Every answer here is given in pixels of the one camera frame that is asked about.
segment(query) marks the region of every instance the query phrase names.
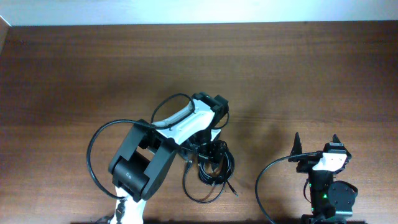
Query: light blue wall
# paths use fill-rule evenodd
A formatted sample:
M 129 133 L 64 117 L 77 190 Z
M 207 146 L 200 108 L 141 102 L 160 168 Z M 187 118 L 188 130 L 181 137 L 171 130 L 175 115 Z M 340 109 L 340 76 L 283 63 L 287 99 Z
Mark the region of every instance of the light blue wall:
M 12 26 L 397 20 L 398 0 L 0 0 Z

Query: wall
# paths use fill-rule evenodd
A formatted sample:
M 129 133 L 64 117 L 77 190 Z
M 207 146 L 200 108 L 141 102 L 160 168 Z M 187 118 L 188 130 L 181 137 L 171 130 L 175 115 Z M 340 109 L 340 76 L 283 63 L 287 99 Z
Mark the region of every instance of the wall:
M 9 24 L 0 16 L 0 54 L 6 40 Z
M 398 19 L 396 0 L 0 0 L 12 26 Z

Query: wooden table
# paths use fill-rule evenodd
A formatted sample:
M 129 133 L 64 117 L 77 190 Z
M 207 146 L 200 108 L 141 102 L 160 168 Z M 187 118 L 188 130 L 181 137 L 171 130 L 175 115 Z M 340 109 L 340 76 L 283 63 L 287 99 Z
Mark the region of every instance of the wooden table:
M 337 176 L 359 188 L 353 220 L 398 220 L 398 23 L 320 22 L 172 26 L 12 27 L 0 56 L 0 223 L 79 223 L 113 212 L 93 183 L 88 141 L 103 123 L 148 120 L 166 96 L 205 91 L 229 100 L 221 138 L 236 160 L 229 189 L 209 205 L 182 191 L 176 157 L 145 218 L 265 220 L 255 196 L 260 170 L 292 148 L 322 150 L 337 134 L 353 159 Z M 175 100 L 157 119 L 180 109 Z M 107 166 L 129 125 L 107 129 L 93 168 Z M 296 164 L 260 183 L 272 217 L 310 213 Z M 188 175 L 201 198 L 211 187 Z

